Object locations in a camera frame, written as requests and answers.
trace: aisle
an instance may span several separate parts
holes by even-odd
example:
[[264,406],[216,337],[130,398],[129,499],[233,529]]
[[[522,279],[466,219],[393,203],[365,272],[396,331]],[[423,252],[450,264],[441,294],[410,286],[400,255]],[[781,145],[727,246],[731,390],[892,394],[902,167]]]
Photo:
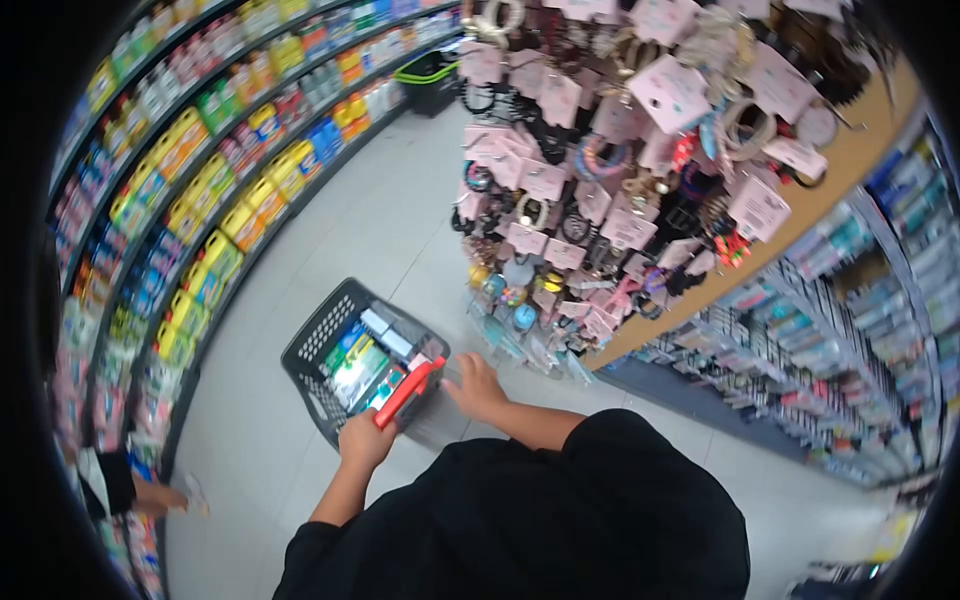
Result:
[[[280,354],[341,280],[357,277],[435,329],[454,352],[481,349],[460,302],[468,263],[448,224],[466,122],[459,106],[433,121],[398,119],[286,226],[234,299],[180,440],[174,481],[194,472],[212,516],[169,519],[172,600],[273,594],[284,548],[338,460]],[[509,367],[500,381],[515,400],[585,413],[635,410],[712,472],[747,519],[751,599],[782,597],[810,560],[862,556],[885,515],[880,494],[861,493],[614,387],[581,388]],[[376,471],[368,503],[409,483],[444,444],[498,435],[469,422],[442,395],[417,425]]]

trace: hand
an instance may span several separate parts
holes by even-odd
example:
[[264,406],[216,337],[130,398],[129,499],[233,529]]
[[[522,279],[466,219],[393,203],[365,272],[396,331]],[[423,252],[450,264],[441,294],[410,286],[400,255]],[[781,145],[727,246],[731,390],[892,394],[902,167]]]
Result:
[[457,354],[456,359],[460,364],[463,387],[444,379],[444,389],[457,402],[464,415],[485,423],[491,422],[496,410],[510,401],[496,380],[496,371],[476,352]]
[[344,467],[356,468],[373,473],[382,463],[394,445],[399,427],[391,420],[380,428],[373,422],[375,408],[350,417],[340,430],[340,462]]

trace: hair clip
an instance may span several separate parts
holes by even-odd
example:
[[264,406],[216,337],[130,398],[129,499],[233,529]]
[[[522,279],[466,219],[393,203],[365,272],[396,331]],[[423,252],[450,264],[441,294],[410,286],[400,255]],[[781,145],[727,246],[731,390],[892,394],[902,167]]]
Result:
[[607,160],[599,158],[597,152],[604,144],[603,135],[591,133],[585,135],[574,155],[573,164],[577,168],[580,179],[597,181],[616,175],[627,167],[630,161],[630,144],[619,144],[613,149],[613,154]]

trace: black plastic basket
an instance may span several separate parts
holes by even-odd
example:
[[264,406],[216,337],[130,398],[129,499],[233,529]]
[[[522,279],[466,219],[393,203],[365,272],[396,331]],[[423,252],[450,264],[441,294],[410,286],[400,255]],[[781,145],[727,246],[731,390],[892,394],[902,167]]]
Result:
[[394,79],[403,85],[416,114],[437,116],[457,97],[457,65],[440,50],[428,52],[398,68]]
[[280,357],[283,369],[297,385],[310,417],[338,451],[340,429],[347,421],[348,414],[327,387],[321,365],[341,336],[360,320],[360,313],[368,308],[413,344],[413,352],[420,352],[432,361],[408,373],[390,395],[376,416],[376,422],[381,427],[394,419],[402,429],[413,420],[421,405],[418,398],[437,389],[446,359],[450,357],[450,346],[440,336],[399,308],[381,300],[356,279],[345,279],[300,328]]

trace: hair accessory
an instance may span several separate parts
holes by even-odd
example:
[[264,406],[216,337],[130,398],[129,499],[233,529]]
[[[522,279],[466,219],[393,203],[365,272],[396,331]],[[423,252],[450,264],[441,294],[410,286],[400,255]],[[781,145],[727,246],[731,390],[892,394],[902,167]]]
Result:
[[573,164],[583,181],[603,180],[623,171],[630,160],[630,144],[620,144],[613,149],[613,154],[607,160],[597,157],[597,152],[604,143],[603,135],[591,133],[585,135],[577,148]]
[[[527,216],[526,208],[529,201],[534,201],[540,205],[540,209],[537,212],[537,220],[534,221],[532,218]],[[530,228],[533,231],[540,231],[543,229],[543,226],[546,225],[546,218],[550,212],[550,204],[545,200],[540,200],[539,198],[532,198],[528,194],[524,194],[520,198],[520,202],[516,203],[516,219],[517,221],[526,228]]]

